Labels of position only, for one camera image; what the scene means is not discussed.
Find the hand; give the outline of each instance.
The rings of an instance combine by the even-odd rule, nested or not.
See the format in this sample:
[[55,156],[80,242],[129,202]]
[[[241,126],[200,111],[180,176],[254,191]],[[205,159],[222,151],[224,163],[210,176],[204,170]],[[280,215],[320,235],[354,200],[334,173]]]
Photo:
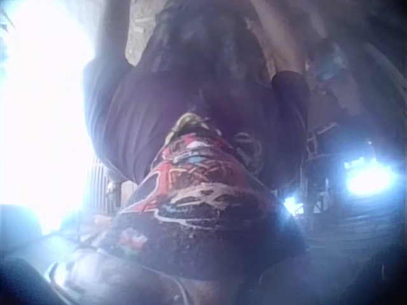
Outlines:
[[117,191],[121,187],[121,183],[109,182],[106,189],[106,195]]

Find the floor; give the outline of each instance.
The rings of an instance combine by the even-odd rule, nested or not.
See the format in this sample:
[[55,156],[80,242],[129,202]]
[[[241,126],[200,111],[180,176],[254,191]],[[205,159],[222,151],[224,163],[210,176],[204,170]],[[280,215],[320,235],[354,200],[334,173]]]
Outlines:
[[73,241],[53,234],[42,240],[31,243],[10,252],[7,257],[19,258],[27,261],[42,275],[57,261],[61,261],[76,247]]

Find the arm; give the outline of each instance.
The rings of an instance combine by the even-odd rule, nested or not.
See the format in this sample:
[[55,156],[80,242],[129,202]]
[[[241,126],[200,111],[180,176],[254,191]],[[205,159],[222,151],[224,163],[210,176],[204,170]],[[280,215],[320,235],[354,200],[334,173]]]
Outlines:
[[96,57],[125,56],[129,25],[130,0],[106,0],[97,34]]
[[288,7],[281,0],[251,0],[260,23],[270,40],[277,72],[305,72],[304,52],[287,14]]
[[296,178],[307,151],[307,126],[310,90],[304,77],[297,72],[277,73],[272,80],[277,97],[278,119],[270,130],[277,132],[277,147],[273,158],[265,165],[265,179],[272,189],[284,187]]
[[121,189],[121,185],[128,179],[124,178],[120,172],[113,170],[107,166],[104,166],[104,175],[109,182],[107,185],[106,194],[113,193]]

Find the sunlight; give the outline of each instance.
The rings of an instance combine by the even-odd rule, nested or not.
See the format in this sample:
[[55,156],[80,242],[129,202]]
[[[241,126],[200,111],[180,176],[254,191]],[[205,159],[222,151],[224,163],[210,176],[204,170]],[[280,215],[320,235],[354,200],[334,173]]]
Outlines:
[[51,1],[8,13],[16,29],[1,97],[1,203],[29,206],[43,230],[58,229],[81,206],[93,156],[81,94],[92,46]]

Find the sleeve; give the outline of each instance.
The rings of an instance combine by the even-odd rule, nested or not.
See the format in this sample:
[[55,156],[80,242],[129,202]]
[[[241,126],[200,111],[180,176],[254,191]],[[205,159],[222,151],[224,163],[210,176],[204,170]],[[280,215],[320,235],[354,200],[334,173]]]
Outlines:
[[85,122],[93,148],[103,164],[101,130],[105,128],[107,112],[121,80],[132,69],[125,56],[100,56],[83,70]]
[[273,160],[266,160],[264,175],[272,189],[294,180],[307,149],[307,121],[310,90],[305,78],[296,72],[277,73],[272,79],[277,99],[277,122],[272,127],[277,132]]
[[115,170],[113,168],[109,168],[106,165],[104,165],[103,171],[104,171],[105,177],[107,178],[107,180],[109,182],[112,182],[112,183],[124,183],[124,182],[127,181],[127,179],[124,178],[123,175],[118,170]]

